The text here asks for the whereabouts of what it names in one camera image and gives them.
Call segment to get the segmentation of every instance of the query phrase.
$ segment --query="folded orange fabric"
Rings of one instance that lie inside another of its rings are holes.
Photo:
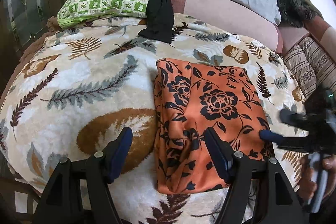
[[[243,68],[157,61],[154,153],[160,193],[198,193],[228,185],[219,178],[203,139],[214,127],[222,140],[250,158],[273,155],[259,138],[269,129],[258,93]]]

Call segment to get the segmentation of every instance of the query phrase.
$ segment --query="hand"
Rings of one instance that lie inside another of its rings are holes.
[[[312,198],[317,189],[317,184],[311,181],[314,170],[309,168],[308,162],[308,155],[305,155],[301,159],[302,177],[298,183],[298,185],[300,185],[298,194],[303,200]],[[323,198],[325,198],[329,196],[336,187],[336,155],[323,159],[323,168],[328,171],[328,182],[323,196]]]

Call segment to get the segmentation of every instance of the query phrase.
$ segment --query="black flower print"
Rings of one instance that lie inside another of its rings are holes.
[[[190,79],[181,75],[176,76],[175,81],[167,84],[168,91],[174,92],[175,103],[177,105],[187,106],[190,97],[190,85]]]
[[[227,120],[238,117],[238,112],[235,107],[238,98],[233,92],[223,92],[215,89],[210,93],[204,93],[204,95],[199,98],[201,104],[204,105],[201,109],[201,114],[210,121],[218,119],[221,115]]]

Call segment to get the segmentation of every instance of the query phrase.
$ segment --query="fur item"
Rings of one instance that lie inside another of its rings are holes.
[[[296,28],[303,27],[304,20],[312,20],[317,12],[304,0],[278,0],[281,22]]]

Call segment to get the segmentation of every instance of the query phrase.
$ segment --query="leaf-patterned blanket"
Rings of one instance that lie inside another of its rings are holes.
[[[140,224],[214,223],[227,188],[177,195],[156,190],[153,86],[156,61],[166,57],[246,69],[271,130],[304,134],[278,119],[284,107],[302,112],[304,96],[296,96],[298,84],[277,54],[252,38],[174,16],[170,45],[138,37],[145,20],[132,17],[106,16],[46,38],[16,77],[0,111],[0,150],[26,181],[42,191],[62,155],[85,159],[129,126],[130,152],[121,176],[109,185],[120,217]],[[302,155],[276,146],[274,151],[294,186]]]

